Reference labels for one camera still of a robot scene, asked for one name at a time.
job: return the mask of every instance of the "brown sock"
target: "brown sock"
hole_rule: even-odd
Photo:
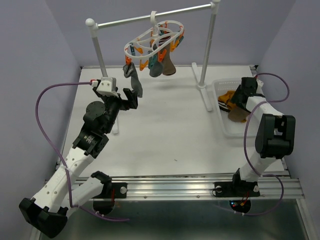
[[[175,65],[172,63],[172,61],[170,59],[170,44],[165,46],[164,49],[166,49],[166,54],[162,60],[162,63],[163,63],[162,74],[165,76],[170,76],[170,75],[175,74],[177,70],[176,70]]]
[[[229,112],[228,119],[236,123],[245,123],[246,117],[248,117],[249,114],[250,112],[247,112],[246,110],[236,106]]]

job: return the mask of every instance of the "white rack pole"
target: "white rack pole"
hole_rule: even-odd
[[[188,12],[194,12],[194,11],[211,9],[211,8],[212,8],[212,4],[208,3],[208,4],[204,4],[204,5],[181,8],[181,9],[172,10],[172,11],[159,12],[159,13],[156,13],[155,16],[156,17],[164,17],[164,16],[169,16],[169,15],[174,15],[174,14],[188,13]],[[137,16],[137,17],[127,18],[127,19],[122,19],[122,20],[117,20],[117,21],[100,23],[100,24],[98,24],[98,28],[104,29],[104,28],[108,28],[108,27],[112,27],[112,26],[134,23],[134,22],[138,22],[138,21],[142,21],[142,20],[150,20],[150,17],[151,17],[151,15],[144,15],[144,16]]]
[[[101,69],[101,72],[102,72],[102,76],[103,77],[108,77],[107,70],[106,70],[106,65],[105,65],[105,62],[104,62],[104,58],[102,57],[102,52],[101,52],[101,49],[100,49],[98,36],[97,36],[97,30],[99,29],[98,28],[98,24],[95,23],[95,21],[92,18],[88,18],[85,21],[85,25],[87,25],[89,27],[89,29],[90,29],[90,34],[91,34],[94,50],[95,50],[96,56],[97,56],[98,61],[99,61],[99,65],[100,65],[100,69]]]
[[[214,4],[214,6],[213,6],[213,9],[212,9],[211,18],[210,18],[209,32],[208,32],[208,37],[207,37],[207,40],[206,40],[205,53],[204,53],[203,64],[202,64],[201,78],[200,78],[200,82],[198,84],[199,88],[205,88],[206,87],[205,78],[206,78],[208,60],[209,60],[209,55],[210,55],[212,35],[214,33],[216,16],[217,16],[217,13],[218,13],[220,0],[213,0],[212,2]]]

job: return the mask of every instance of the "white pole base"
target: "white pole base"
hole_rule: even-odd
[[[198,83],[197,85],[197,88],[199,89],[201,95],[202,95],[202,99],[203,99],[203,102],[204,102],[204,105],[205,105],[205,108],[208,112],[211,112],[214,110],[212,104],[211,104],[211,101],[209,99],[209,96],[208,96],[208,92],[207,92],[207,89],[206,89],[206,84],[204,84],[204,86],[199,86],[199,83],[200,83],[200,72],[199,72],[199,69],[198,69],[198,66],[195,62],[193,62],[191,64],[192,66],[192,70],[193,70],[193,73],[195,75],[195,79]]]

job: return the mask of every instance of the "horizontal bar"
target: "horizontal bar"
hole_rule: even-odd
[[[284,185],[284,199],[303,199],[303,191],[298,179],[280,177]],[[126,182],[127,195],[117,201],[212,201],[237,200],[237,197],[217,198],[212,194],[215,181],[231,181],[231,176],[209,177],[124,177],[112,178],[112,182]],[[78,179],[72,186],[75,189],[85,181]],[[258,182],[260,197],[252,199],[279,199],[281,185],[272,177],[263,177]]]
[[[211,9],[211,8],[212,8],[212,4],[208,3],[208,4],[204,4],[204,5],[192,6],[192,7],[187,7],[187,8],[182,8],[182,9],[177,9],[177,10],[172,10],[172,11],[159,12],[159,13],[156,13],[155,16],[156,17],[164,17],[164,16],[169,16],[169,15],[174,15],[174,14],[188,13],[188,12]],[[144,15],[144,16],[137,16],[137,17],[127,18],[127,19],[122,19],[122,20],[117,20],[117,21],[100,23],[100,24],[98,24],[98,28],[104,29],[104,28],[118,26],[118,25],[122,25],[122,24],[134,23],[134,22],[150,19],[150,17],[151,17],[150,15]]]

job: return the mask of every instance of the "drying rack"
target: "drying rack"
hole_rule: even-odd
[[[206,40],[201,75],[199,73],[197,64],[195,62],[192,63],[192,70],[193,70],[195,78],[197,80],[197,88],[199,89],[199,91],[202,95],[203,102],[205,104],[205,108],[208,112],[213,110],[213,106],[210,102],[210,99],[209,99],[209,96],[208,96],[208,93],[206,90],[207,85],[205,84],[205,77],[206,77],[206,71],[207,71],[208,60],[209,60],[209,55],[210,55],[212,35],[214,32],[216,16],[218,14],[219,3],[220,3],[220,0],[213,0],[210,3],[204,4],[204,5],[192,6],[192,7],[187,7],[187,8],[182,8],[182,9],[177,9],[177,10],[172,10],[172,11],[166,11],[166,12],[159,12],[159,13],[156,13],[154,16],[154,17],[164,17],[164,16],[170,16],[170,15],[181,14],[181,13],[195,12],[195,11],[200,11],[200,10],[207,10],[207,9],[211,10],[210,24],[209,24],[209,30],[208,30],[208,37]],[[143,21],[143,20],[150,20],[151,17],[152,17],[151,14],[149,14],[149,15],[137,16],[137,17],[127,18],[127,19],[122,19],[122,20],[117,20],[117,21],[111,21],[111,22],[106,22],[106,23],[96,23],[92,18],[88,18],[85,21],[85,24],[89,27],[89,30],[90,30],[93,46],[94,46],[96,56],[99,61],[99,65],[100,65],[100,69],[101,69],[103,77],[108,77],[108,74],[107,74],[106,65],[105,65],[105,62],[104,62],[104,59],[102,56],[102,52],[100,49],[99,41],[98,41],[98,35],[97,35],[98,31],[102,30],[102,29],[109,28],[109,27],[118,26],[118,25],[124,25],[124,24],[139,22],[139,21]],[[118,132],[119,132],[118,122],[116,121],[113,126],[112,133],[117,134]]]

